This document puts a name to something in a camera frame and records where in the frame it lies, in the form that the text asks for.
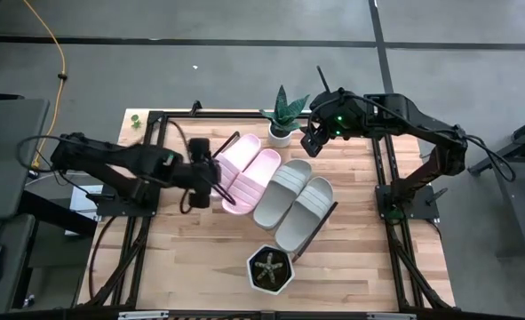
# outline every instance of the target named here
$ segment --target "gray floor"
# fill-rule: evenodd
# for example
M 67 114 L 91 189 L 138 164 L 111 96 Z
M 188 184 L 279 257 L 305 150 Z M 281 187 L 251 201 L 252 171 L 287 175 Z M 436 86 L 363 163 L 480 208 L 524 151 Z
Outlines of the gray floor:
M 142 0 L 138 4 L 36 0 L 32 4 L 60 36 L 375 39 L 366 0 Z M 525 0 L 377 0 L 377 4 L 386 41 L 525 43 Z M 0 34 L 42 36 L 44 30 L 21 2 L 6 0 L 0 3 Z M 70 78 L 55 132 L 81 131 L 102 140 L 116 139 L 126 108 L 189 108 L 197 99 L 209 108 L 269 108 L 280 84 L 291 97 L 315 96 L 321 89 L 316 64 L 322 66 L 331 87 L 343 85 L 358 93 L 383 91 L 376 49 L 72 44 L 63 49 Z M 387 56 L 396 92 L 409 96 L 428 115 L 461 124 L 491 148 L 504 146 L 510 133 L 525 123 L 524 51 L 389 50 Z M 59 71 L 54 45 L 0 44 L 0 92 L 53 102 Z M 427 144 L 420 146 L 423 153 L 429 151 Z M 468 164 L 481 158 L 479 149 L 470 148 Z M 464 172 L 434 185 L 449 188 L 438 205 L 457 305 L 469 311 L 525 316 L 525 258 L 497 260 L 494 255 L 518 241 L 495 177 L 486 172 L 476 179 Z M 49 197 L 70 192 L 56 191 L 52 179 L 32 189 Z M 69 272 L 66 266 L 53 270 L 79 274 L 73 271 L 78 268 Z M 55 276 L 45 274 L 38 283 L 49 287 Z M 62 298 L 40 305 L 64 307 L 65 301 L 70 302 L 68 289 L 62 289 L 61 295 L 38 290 L 45 292 L 39 293 L 40 301 Z

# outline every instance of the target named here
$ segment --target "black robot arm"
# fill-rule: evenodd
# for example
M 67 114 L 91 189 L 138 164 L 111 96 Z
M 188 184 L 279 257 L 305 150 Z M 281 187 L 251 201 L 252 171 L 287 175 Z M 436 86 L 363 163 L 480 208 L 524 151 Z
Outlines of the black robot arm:
M 161 188 L 191 189 L 189 205 L 210 205 L 211 186 L 220 182 L 220 168 L 211 159 L 208 139 L 191 139 L 191 163 L 173 150 L 153 145 L 122 147 L 86 138 L 82 133 L 62 134 L 51 155 L 52 169 L 84 171 L 108 184 L 125 201 L 145 204 L 152 185 Z M 112 169 L 128 169 L 136 178 L 127 178 Z
M 398 93 L 358 96 L 339 88 L 319 94 L 310 105 L 311 115 L 301 141 L 310 156 L 317 156 L 329 140 L 381 139 L 387 134 L 410 134 L 435 145 L 430 159 L 405 179 L 391 183 L 393 202 L 414 198 L 417 190 L 442 175 L 465 169 L 467 139 L 459 125 L 449 125 L 420 112 Z

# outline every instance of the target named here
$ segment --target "slide sandal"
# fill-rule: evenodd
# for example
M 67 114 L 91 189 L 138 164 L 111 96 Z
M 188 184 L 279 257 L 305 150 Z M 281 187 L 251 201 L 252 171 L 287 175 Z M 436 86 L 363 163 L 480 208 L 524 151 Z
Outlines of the slide sandal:
M 322 177 L 311 179 L 276 230 L 278 247 L 285 252 L 298 249 L 311 236 L 332 204 L 331 184 Z
M 261 147 L 262 143 L 259 137 L 249 133 L 215 157 L 215 160 L 219 161 L 220 186 L 224 190 L 228 190 L 238 173 L 246 169 Z M 211 191 L 211 196 L 220 197 L 214 189 Z
M 223 209 L 232 214 L 246 214 L 251 212 L 260 201 L 268 182 L 280 166 L 282 159 L 272 149 L 264 149 L 254 158 L 252 164 L 236 177 L 228 189 L 228 193 L 235 199 L 236 205 L 223 201 Z
M 264 229 L 278 225 L 311 176 L 312 166 L 307 161 L 295 159 L 281 166 L 254 210 L 254 222 Z

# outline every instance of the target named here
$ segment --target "small green object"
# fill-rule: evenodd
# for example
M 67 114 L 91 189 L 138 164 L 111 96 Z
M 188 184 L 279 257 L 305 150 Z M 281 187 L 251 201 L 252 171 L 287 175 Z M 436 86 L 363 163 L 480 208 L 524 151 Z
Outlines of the small green object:
M 286 91 L 283 89 L 283 85 L 281 85 L 280 90 L 278 91 L 278 96 L 276 97 L 274 112 L 266 112 L 263 109 L 259 111 L 262 116 L 270 120 L 276 129 L 284 132 L 292 132 L 301 127 L 301 125 L 296 121 L 296 118 L 304 109 L 308 98 L 309 94 L 306 97 L 295 100 L 290 105 L 288 105 Z
M 140 128 L 140 126 L 141 126 L 140 120 L 136 120 L 136 121 L 134 121 L 133 124 L 131 124 L 131 127 L 134 128 L 134 129 L 138 129 L 138 128 Z

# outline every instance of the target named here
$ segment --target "wooden tabletop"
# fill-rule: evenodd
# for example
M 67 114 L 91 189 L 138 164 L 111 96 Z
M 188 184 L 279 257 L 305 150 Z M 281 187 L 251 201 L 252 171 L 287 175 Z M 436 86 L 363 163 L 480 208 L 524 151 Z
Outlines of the wooden tabletop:
M 130 145 L 142 140 L 145 125 L 134 129 L 130 118 L 138 115 L 144 124 L 148 111 L 126 110 L 119 144 Z M 254 133 L 267 147 L 266 119 L 173 120 L 183 128 L 188 139 L 211 139 L 213 151 L 234 131 L 242 135 Z M 215 201 L 208 209 L 194 209 L 184 215 L 178 207 L 183 191 L 170 188 L 162 191 L 158 214 L 152 220 L 138 308 L 397 310 L 385 226 L 378 217 L 373 193 L 378 183 L 370 140 L 331 140 L 318 157 L 310 158 L 299 145 L 301 137 L 301 132 L 294 132 L 291 146 L 276 150 L 282 162 L 306 159 L 313 166 L 314 175 L 330 181 L 339 205 L 306 253 L 294 264 L 296 276 L 288 287 L 277 296 L 251 289 L 246 260 L 262 244 L 274 244 L 272 234 L 257 228 L 251 214 L 230 215 L 221 209 L 220 201 Z M 184 153 L 183 142 L 173 127 L 168 128 L 165 147 Z M 414 137 L 394 137 L 394 150 L 402 177 L 421 165 Z M 95 239 L 103 224 L 99 224 Z M 125 224 L 126 219 L 116 219 L 103 236 L 93 271 L 95 291 L 106 282 L 118 262 Z M 422 220 L 412 220 L 410 232 L 419 269 L 441 297 L 453 305 L 438 234 Z M 403 276 L 407 297 L 412 301 L 410 277 L 407 272 Z M 124 299 L 130 279 L 131 276 L 127 276 Z M 79 303 L 87 300 L 85 273 Z

